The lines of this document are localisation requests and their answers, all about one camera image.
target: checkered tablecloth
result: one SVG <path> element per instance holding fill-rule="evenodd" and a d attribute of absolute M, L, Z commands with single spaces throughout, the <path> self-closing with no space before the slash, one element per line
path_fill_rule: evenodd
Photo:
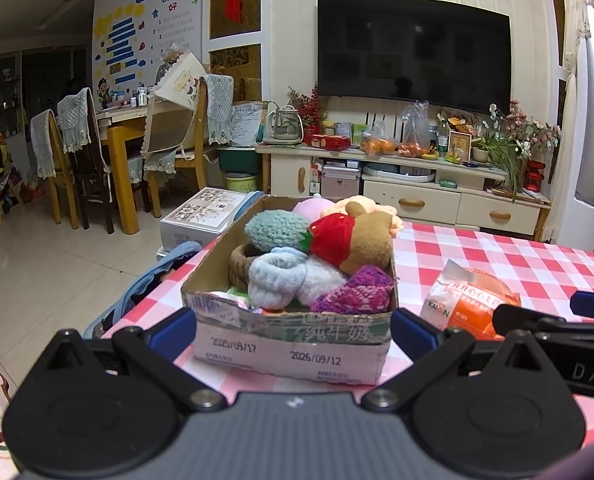
<path fill-rule="evenodd" d="M 125 316 L 112 331 L 124 326 L 151 327 L 180 308 L 180 288 L 211 245 L 184 264 L 168 280 Z M 522 298 L 522 305 L 579 321 L 568 307 L 576 290 L 594 291 L 594 253 L 480 232 L 406 223 L 394 241 L 399 306 L 419 314 L 424 298 L 449 259 L 464 267 L 485 270 L 503 280 Z M 193 358 L 190 346 L 175 363 L 230 402 L 240 391 L 320 392 L 349 388 L 359 399 L 369 386 L 349 387 L 247 372 Z M 410 365 L 393 343 L 380 381 L 388 380 Z M 577 396 L 586 416 L 586 442 L 594 441 L 594 399 Z"/>

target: peach plush toy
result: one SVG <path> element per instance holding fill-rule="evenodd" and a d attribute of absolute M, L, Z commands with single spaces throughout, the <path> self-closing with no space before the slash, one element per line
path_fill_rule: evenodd
<path fill-rule="evenodd" d="M 362 195 L 352 196 L 350 198 L 344 198 L 344 200 L 340 200 L 333 207 L 324 209 L 324 211 L 321 212 L 319 218 L 324 218 L 324 216 L 328 216 L 333 213 L 347 214 L 346 204 L 349 202 L 359 203 L 367 213 L 372 211 L 384 211 L 391 215 L 392 221 L 390 232 L 391 237 L 393 238 L 397 236 L 397 233 L 404 228 L 404 222 L 397 216 L 397 209 L 395 209 L 392 205 L 378 205 L 375 203 L 375 200 Z"/>

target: picture frame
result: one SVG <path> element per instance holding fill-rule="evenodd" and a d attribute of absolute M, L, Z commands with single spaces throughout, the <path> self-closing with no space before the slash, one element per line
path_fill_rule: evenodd
<path fill-rule="evenodd" d="M 461 155 L 462 162 L 471 161 L 471 143 L 472 135 L 463 134 L 460 132 L 452 131 L 448 134 L 448 153 L 455 153 L 455 150 L 461 153 L 455 153 L 455 156 Z"/>

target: curtain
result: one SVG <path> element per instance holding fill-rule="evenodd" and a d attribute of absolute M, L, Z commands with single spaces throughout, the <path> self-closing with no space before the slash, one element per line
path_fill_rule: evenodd
<path fill-rule="evenodd" d="M 575 132 L 577 110 L 577 58 L 581 38 L 590 35 L 587 5 L 594 6 L 594 0 L 564 0 L 564 58 L 562 66 L 568 71 L 566 101 L 562 121 L 562 142 L 551 185 L 551 212 L 544 227 L 543 239 L 557 238 L 564 220 L 565 199 L 569 192 L 568 168 L 572 160 L 572 142 Z"/>

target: purple crocheted item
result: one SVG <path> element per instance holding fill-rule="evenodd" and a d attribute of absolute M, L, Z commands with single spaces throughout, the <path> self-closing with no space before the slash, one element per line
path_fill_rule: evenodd
<path fill-rule="evenodd" d="M 346 282 L 311 305 L 311 312 L 337 314 L 378 314 L 387 312 L 391 302 L 392 278 L 374 265 L 365 265 Z"/>

